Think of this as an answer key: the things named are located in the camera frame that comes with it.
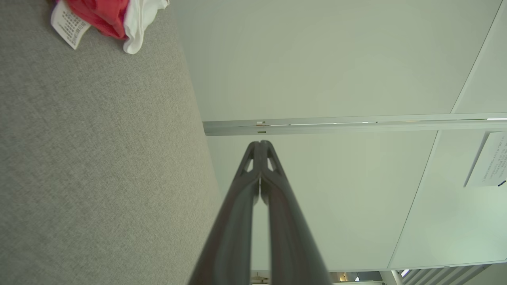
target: paper notice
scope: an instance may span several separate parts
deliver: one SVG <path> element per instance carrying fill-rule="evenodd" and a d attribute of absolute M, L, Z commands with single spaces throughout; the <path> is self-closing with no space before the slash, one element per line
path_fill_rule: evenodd
<path fill-rule="evenodd" d="M 51 25 L 56 32 L 73 48 L 76 49 L 90 24 L 72 12 L 64 0 L 56 4 L 51 14 Z"/>
<path fill-rule="evenodd" d="M 489 134 L 466 186 L 498 186 L 507 177 L 507 132 Z"/>

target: gray carpet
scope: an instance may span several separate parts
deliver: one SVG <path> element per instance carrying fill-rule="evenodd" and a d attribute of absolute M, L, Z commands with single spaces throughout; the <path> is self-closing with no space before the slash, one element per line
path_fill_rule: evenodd
<path fill-rule="evenodd" d="M 185 284 L 219 199 L 171 6 L 136 55 L 2 1 L 0 283 Z"/>

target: clothing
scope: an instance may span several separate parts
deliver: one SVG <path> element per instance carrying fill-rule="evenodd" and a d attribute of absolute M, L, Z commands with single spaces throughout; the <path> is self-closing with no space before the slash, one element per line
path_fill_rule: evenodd
<path fill-rule="evenodd" d="M 117 39 L 127 39 L 123 19 L 129 0 L 66 1 L 76 15 L 96 27 L 104 35 Z"/>
<path fill-rule="evenodd" d="M 157 10 L 165 9 L 168 4 L 167 0 L 130 0 L 123 21 L 128 37 L 123 45 L 126 53 L 135 54 L 141 49 L 144 30 L 155 19 Z"/>

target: white cloth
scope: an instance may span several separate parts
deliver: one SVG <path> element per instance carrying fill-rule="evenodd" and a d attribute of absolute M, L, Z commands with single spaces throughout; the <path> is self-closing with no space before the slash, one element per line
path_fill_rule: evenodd
<path fill-rule="evenodd" d="M 142 46 L 144 30 L 153 22 L 157 11 L 165 9 L 168 0 L 130 0 L 125 12 L 123 27 L 128 40 L 123 44 L 126 53 L 135 54 Z"/>

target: red cloth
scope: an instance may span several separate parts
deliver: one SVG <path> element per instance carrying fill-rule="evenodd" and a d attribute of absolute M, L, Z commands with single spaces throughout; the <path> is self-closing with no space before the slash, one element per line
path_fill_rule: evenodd
<path fill-rule="evenodd" d="M 66 0 L 72 11 L 104 35 L 125 40 L 123 18 L 129 0 Z"/>

